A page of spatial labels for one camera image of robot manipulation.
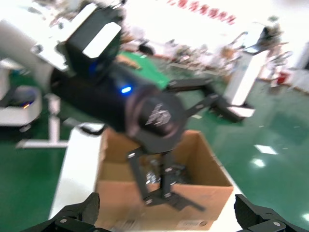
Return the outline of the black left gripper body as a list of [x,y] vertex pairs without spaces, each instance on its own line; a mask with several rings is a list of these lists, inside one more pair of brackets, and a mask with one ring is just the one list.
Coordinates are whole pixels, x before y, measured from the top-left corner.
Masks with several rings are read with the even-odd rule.
[[172,150],[184,132],[181,100],[123,65],[113,64],[99,77],[70,76],[54,69],[50,84],[52,93],[149,153]]

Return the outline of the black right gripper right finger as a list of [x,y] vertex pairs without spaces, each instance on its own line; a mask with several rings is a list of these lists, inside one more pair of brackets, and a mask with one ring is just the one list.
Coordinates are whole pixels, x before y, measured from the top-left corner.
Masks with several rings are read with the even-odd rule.
[[242,232],[308,232],[288,222],[273,209],[251,203],[242,194],[235,195],[234,211]]

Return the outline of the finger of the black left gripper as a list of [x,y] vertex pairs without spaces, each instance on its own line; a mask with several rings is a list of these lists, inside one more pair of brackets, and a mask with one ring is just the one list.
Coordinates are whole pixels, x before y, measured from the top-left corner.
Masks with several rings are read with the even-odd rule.
[[191,117],[205,108],[210,108],[218,115],[222,115],[231,122],[236,123],[243,121],[244,117],[234,113],[230,109],[232,105],[214,90],[211,82],[212,80],[209,78],[171,80],[166,86],[166,91],[178,93],[199,90],[203,93],[204,98],[186,110],[187,117]]
[[172,154],[170,151],[161,154],[161,161],[159,164],[160,186],[158,189],[150,192],[146,185],[146,178],[144,174],[142,174],[140,168],[140,157],[144,155],[145,153],[143,149],[134,149],[128,152],[127,159],[136,180],[141,199],[146,206],[150,207],[167,204],[178,211],[183,210],[187,206],[191,206],[199,211],[205,210],[205,207],[176,192],[171,191],[173,168]]

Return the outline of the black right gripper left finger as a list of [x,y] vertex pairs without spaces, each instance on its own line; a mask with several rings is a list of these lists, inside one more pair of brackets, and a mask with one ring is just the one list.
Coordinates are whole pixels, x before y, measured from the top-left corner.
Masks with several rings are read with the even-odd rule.
[[94,232],[100,198],[91,193],[83,202],[64,206],[53,218],[25,229],[26,232]]

